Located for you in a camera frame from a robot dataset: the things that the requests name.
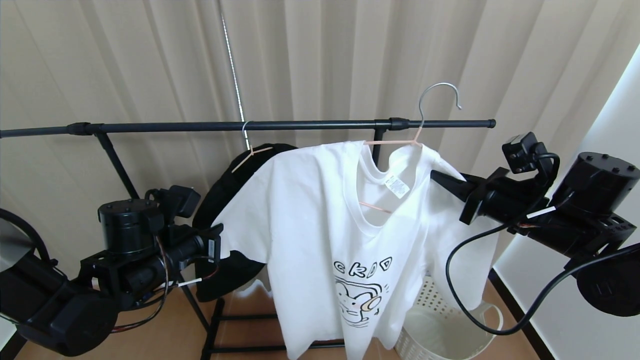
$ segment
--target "clothing label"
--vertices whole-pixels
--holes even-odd
[[[402,199],[402,197],[409,192],[409,186],[402,182],[402,180],[398,179],[397,176],[391,174],[387,176],[385,180],[385,185],[398,199]]]
[[[209,256],[210,257],[214,257],[216,253],[216,242],[213,241],[212,239],[209,239]]]

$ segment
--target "black baseboard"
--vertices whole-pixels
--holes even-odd
[[[0,350],[0,360],[14,360],[26,343],[27,341],[20,334],[14,332],[11,339]]]
[[[522,308],[520,307],[520,305],[518,305],[518,302],[513,298],[513,295],[504,285],[504,282],[502,282],[502,279],[498,276],[494,269],[491,269],[491,271],[489,271],[489,280],[491,280],[495,291],[498,292],[498,295],[500,295],[502,301],[504,301],[504,304],[507,305],[507,308],[509,309],[513,317],[516,319],[521,319],[524,316]],[[525,336],[527,336],[527,340],[529,340],[529,343],[531,343],[533,350],[536,351],[538,357],[541,360],[556,360],[551,354],[551,351],[549,351],[547,344],[542,341],[542,338],[540,337],[540,335],[538,335],[538,332],[536,331],[536,329],[534,329],[531,323],[528,323],[527,326],[522,329],[522,332],[524,332]]]

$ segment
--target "cartoon character graphic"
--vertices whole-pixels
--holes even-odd
[[[349,326],[365,327],[370,316],[380,312],[377,306],[382,301],[382,287],[378,284],[359,284],[336,276],[335,291],[340,314]]]

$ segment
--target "hanger hook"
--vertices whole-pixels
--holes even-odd
[[[242,125],[242,134],[244,135],[244,142],[246,143],[246,149],[247,150],[251,150],[251,143],[249,142],[249,136],[246,134],[246,130],[244,129],[244,127],[249,124],[252,120],[249,121],[245,121],[244,124]]]
[[[422,95],[420,95],[420,99],[418,100],[418,110],[420,110],[420,127],[419,129],[422,129],[422,126],[424,125],[424,113],[422,112],[422,99],[424,98],[424,96],[429,92],[429,90],[431,90],[432,88],[439,86],[439,85],[447,85],[447,86],[451,86],[453,88],[453,91],[456,92],[456,107],[459,110],[462,110],[462,106],[460,106],[460,94],[458,93],[458,88],[456,88],[455,85],[450,84],[450,83],[437,83],[437,84],[433,84],[431,86],[429,86],[428,88],[426,88],[423,92]]]

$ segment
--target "white laundry basket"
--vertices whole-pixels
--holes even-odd
[[[498,329],[502,329],[502,313],[493,304],[482,302],[471,314],[486,323],[484,312],[491,308],[498,312]],[[433,280],[425,277],[404,319],[396,351],[403,360],[467,360],[480,354],[494,337],[474,325],[462,311],[448,306]]]

